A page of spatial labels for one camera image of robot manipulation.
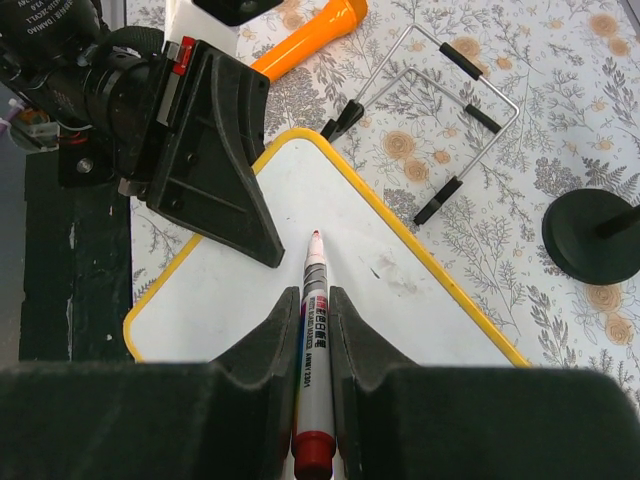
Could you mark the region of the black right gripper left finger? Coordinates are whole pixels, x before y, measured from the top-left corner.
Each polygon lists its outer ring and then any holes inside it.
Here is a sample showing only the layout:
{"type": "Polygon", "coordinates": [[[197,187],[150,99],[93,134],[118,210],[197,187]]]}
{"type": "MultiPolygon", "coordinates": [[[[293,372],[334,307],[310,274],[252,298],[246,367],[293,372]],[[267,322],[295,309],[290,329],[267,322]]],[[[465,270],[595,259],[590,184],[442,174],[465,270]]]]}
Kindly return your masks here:
{"type": "Polygon", "coordinates": [[[1,373],[5,479],[279,479],[300,293],[207,363],[31,362],[1,373]]]}

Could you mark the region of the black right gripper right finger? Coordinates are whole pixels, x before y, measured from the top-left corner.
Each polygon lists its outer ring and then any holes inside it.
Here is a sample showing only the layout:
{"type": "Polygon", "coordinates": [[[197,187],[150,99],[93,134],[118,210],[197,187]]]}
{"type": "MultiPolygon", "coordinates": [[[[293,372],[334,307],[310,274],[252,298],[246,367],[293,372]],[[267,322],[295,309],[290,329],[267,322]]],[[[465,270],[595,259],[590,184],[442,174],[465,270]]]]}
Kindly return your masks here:
{"type": "Polygon", "coordinates": [[[347,479],[635,479],[639,420],[585,369],[425,367],[330,291],[338,452],[347,479]]]}

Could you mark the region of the yellow framed whiteboard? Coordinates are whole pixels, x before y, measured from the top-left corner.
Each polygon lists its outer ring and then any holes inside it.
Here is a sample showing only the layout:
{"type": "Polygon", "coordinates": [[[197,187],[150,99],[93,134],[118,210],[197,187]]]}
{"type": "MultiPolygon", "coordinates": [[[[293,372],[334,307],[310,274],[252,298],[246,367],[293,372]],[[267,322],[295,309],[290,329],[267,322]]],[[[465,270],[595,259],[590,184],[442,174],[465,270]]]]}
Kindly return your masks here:
{"type": "Polygon", "coordinates": [[[492,324],[373,190],[318,133],[289,130],[254,171],[285,248],[275,268],[192,237],[124,320],[139,362],[208,361],[258,325],[282,291],[302,282],[313,231],[331,285],[412,360],[525,366],[492,324]]]}

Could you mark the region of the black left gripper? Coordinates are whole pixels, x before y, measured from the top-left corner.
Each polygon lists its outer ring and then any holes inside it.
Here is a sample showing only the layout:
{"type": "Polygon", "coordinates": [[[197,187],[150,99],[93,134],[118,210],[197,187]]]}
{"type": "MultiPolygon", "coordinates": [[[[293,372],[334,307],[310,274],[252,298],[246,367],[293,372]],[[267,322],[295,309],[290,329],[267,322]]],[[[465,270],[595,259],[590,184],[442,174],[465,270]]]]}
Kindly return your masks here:
{"type": "Polygon", "coordinates": [[[143,26],[107,34],[86,61],[57,73],[81,123],[61,126],[60,185],[121,181],[142,196],[150,184],[150,210],[278,267],[285,248],[252,169],[269,79],[204,41],[143,26]]]}

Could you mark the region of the red whiteboard marker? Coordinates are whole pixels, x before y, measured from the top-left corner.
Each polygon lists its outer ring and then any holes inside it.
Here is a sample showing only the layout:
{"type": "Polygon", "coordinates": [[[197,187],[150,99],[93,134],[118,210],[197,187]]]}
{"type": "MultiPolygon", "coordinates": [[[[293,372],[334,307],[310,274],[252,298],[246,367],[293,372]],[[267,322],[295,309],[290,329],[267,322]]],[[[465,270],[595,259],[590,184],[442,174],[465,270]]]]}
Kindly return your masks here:
{"type": "Polygon", "coordinates": [[[295,422],[294,477],[330,479],[336,451],[329,339],[329,294],[324,244],[309,240],[303,270],[301,337],[295,422]]]}

